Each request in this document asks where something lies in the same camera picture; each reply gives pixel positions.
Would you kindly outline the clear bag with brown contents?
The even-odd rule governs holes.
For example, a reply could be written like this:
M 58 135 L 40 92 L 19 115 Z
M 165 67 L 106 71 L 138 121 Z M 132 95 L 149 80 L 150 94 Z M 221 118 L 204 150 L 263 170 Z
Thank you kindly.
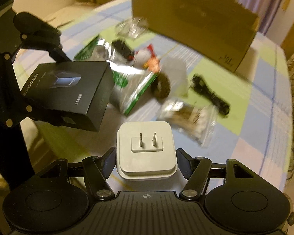
M 157 119 L 168 122 L 174 129 L 207 148 L 216 125 L 215 106 L 197 107 L 176 98 L 166 100 L 157 112 Z

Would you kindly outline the black product box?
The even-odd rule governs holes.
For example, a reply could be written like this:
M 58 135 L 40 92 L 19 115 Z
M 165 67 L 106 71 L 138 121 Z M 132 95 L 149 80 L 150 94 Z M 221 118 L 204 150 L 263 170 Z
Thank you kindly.
M 97 132 L 114 85 L 107 61 L 67 61 L 38 65 L 21 93 L 60 112 L 72 128 Z

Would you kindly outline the black toy car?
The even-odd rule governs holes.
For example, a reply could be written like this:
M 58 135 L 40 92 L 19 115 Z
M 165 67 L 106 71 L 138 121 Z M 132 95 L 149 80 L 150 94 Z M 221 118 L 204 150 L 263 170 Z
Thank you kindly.
M 130 49 L 126 42 L 121 39 L 114 40 L 112 46 L 115 50 L 120 53 L 127 61 L 132 61 L 134 59 L 134 50 Z

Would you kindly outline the green white packet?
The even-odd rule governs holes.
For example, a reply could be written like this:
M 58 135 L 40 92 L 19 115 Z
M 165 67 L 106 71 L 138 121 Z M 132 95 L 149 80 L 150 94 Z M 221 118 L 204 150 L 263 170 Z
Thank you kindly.
M 113 73 L 115 86 L 109 102 L 125 116 L 127 116 L 139 98 L 156 79 L 157 74 L 152 71 L 138 69 L 132 66 L 107 41 L 98 35 L 92 39 L 75 56 L 76 61 L 107 61 Z

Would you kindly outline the clear plastic bag with hooks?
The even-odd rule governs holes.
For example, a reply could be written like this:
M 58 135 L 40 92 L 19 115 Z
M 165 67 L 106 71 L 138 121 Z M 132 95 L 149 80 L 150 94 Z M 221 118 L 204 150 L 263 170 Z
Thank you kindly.
M 123 38 L 137 39 L 149 28 L 144 18 L 134 17 L 126 19 L 115 26 L 116 34 Z

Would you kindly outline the red Doraemon figurine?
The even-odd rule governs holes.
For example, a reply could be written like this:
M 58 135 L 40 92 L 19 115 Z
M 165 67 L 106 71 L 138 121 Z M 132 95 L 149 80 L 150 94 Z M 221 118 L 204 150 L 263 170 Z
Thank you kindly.
M 153 73 L 160 72 L 160 58 L 155 54 L 152 44 L 139 49 L 133 58 L 133 65 L 137 68 L 150 70 Z

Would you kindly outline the white power adapter plug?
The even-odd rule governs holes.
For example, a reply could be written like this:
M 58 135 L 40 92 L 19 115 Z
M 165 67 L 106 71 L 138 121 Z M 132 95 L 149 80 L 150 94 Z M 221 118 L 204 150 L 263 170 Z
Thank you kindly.
M 157 180 L 177 171 L 172 128 L 165 121 L 123 123 L 117 132 L 117 171 L 126 180 Z

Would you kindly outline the translucent white plastic cup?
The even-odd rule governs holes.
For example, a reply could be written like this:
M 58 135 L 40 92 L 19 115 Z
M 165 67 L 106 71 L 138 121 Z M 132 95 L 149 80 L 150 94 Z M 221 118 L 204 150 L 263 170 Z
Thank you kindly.
M 165 73 L 170 83 L 170 97 L 185 97 L 189 90 L 186 63 L 175 57 L 164 57 L 161 72 Z

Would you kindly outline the brown cardboard box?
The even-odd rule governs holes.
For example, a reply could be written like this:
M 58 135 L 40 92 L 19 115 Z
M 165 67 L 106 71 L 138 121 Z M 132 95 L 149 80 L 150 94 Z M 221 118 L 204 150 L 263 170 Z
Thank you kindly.
M 132 0 L 149 29 L 235 72 L 259 28 L 257 14 L 235 0 Z

